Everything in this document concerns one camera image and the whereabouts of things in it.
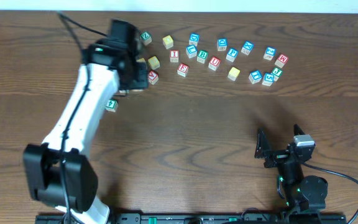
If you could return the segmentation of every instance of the white background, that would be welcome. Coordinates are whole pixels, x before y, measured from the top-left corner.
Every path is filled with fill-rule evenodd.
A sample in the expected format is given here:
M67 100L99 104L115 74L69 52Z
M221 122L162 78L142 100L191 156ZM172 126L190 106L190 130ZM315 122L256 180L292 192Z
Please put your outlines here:
M358 13L358 0L0 0L0 9Z

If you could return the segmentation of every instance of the wooden surface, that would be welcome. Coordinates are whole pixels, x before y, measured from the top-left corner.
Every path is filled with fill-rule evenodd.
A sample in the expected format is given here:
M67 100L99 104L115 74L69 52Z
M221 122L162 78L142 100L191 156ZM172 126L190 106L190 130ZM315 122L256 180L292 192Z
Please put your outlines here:
M120 100L106 113L93 141L91 163L98 195L108 205L143 212L241 212L285 206L275 190L277 170L254 159L256 131L264 127L276 149L291 141L298 123L317 148L310 164L358 179L358 15L168 14L70 12L74 20L105 32L120 18L152 34L149 55L161 62L160 80ZM98 36L76 29L84 43ZM185 54L191 32L199 49L222 59L217 72ZM170 34L186 78L169 62L162 37ZM218 37L247 57L232 66L216 51ZM266 46L289 57L271 87L251 85L250 71L269 72ZM0 12L0 223L33 223L54 212L30 199L22 152L39 144L60 117L76 82L80 56L54 12ZM327 212L347 219L358 207L358 186L304 168L329 182Z

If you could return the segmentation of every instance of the yellow block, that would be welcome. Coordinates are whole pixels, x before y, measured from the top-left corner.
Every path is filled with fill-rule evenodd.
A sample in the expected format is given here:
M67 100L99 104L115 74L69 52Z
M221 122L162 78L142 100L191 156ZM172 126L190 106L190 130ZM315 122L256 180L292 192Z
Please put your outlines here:
M162 39L162 42L163 42L163 44L164 44L166 49L169 49L169 48L173 47L173 39L172 39L171 35L168 35L168 36L164 37Z
M160 62L156 56L149 58L149 65L152 70L156 70L160 67Z
M235 81L236 78L239 76L239 74L240 74L240 70L232 67L230 69L229 75L227 77L230 78L231 80Z

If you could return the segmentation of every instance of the wood grain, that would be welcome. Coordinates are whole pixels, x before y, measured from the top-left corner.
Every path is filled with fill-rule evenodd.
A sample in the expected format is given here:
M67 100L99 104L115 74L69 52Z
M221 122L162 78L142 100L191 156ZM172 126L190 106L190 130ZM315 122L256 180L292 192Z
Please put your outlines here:
M74 20L107 30L111 18L152 34L145 56L161 62L160 80L120 99L106 113L93 141L91 163L98 195L109 205L144 212L241 212L273 209L285 202L275 193L274 169L253 158L256 130L264 127L274 148L291 141L298 123L317 148L310 164L358 179L358 15L193 14L70 12ZM84 43L99 38L79 29ZM185 55L190 32L199 49L223 60L217 72ZM182 78L170 63L162 37L170 34ZM240 49L255 44L234 63L216 51L216 39ZM271 87L251 85L250 71L269 72L262 59L271 45L289 57ZM40 143L62 113L76 82L78 50L54 12L0 11L0 223L33 223L54 212L31 201L22 165L25 146ZM231 66L241 70L227 79ZM304 168L329 182L327 212L347 218L358 207L358 186Z

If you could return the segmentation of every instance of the cable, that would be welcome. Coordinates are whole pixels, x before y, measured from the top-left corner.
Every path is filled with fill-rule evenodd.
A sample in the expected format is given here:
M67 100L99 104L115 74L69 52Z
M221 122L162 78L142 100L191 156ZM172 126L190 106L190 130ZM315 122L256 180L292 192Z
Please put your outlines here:
M258 208L247 208L247 209L241 214L241 216L240 216L242 220L244 220L244 215L245 215L249 210L251 210L251 209L258 211L258 212L264 217L264 219L265 219L266 221L268 221L268 219L266 218L266 216L265 216Z
M78 40L77 36L75 35L75 33L73 32L72 28L68 25L67 21L65 19L67 19L67 16L64 16L61 12L58 12L59 18L62 21L62 23L65 25L67 31L70 33L71 37L75 40L81 55L82 55L82 59L84 59L83 56L83 49L81 46L80 41ZM62 217L62 220L64 220L64 222L66 222L66 220L68 220L68 223L71 223L71 208L70 208L70 199L69 199L69 193L68 193L68 189L67 189L67 182L66 182L66 168L65 168L65 156L63 154L63 152L65 151L65 146L66 146L66 140L68 139L68 131L70 130L70 126L71 126L71 122L73 121L76 112L78 111L78 108L81 105L81 102L83 101L86 92L89 90L89 85L90 85L90 71L89 71L89 67L86 64L86 85L84 87L84 90L81 94L80 99L78 100L68 122L66 125L65 130L63 131L63 138L62 138L62 145L61 148L59 150L59 162L60 162L60 181L62 182L62 189L63 189L63 194L65 196L65 203L66 203L66 215L64 215Z
M328 174L334 174L334 175L338 175L340 177L343 177L343 178L346 178L346 179L349 179L355 183L358 184L358 180L356 180L355 178L351 177L351 176L348 176L346 174L341 174L341 173L338 173L338 172L335 172L335 171L331 171L331 170L327 170L327 169L323 169L323 168L320 168L320 167L316 167L316 166L312 166L312 165L309 165L301 160L298 160L300 164L306 166L306 167L309 167L309 168L312 168L312 169L315 169L315 170L318 170L318 171L323 171L323 172L327 172ZM348 221L347 224L351 224L358 216L358 209L357 211L355 212L355 214L353 215L353 217Z
M64 14L63 14L62 12L60 12L60 11L58 11L57 13L59 14L60 17L62 17L63 19L65 19L65 20L67 20L67 21L69 21L69 22L71 22L71 23L74 24L74 25L77 25L79 28L82 28L82 29L84 29L84 30L93 32L93 33L95 33L95 34L99 34L99 35L102 35L102 36L107 37L107 34L104 34L104 33L99 32L99 31L97 31L97 30L94 30L94 29L88 28L88 27L86 27L86 26L83 26L83 25L81 25L81 24L75 22L74 20L70 19L68 16L64 15Z

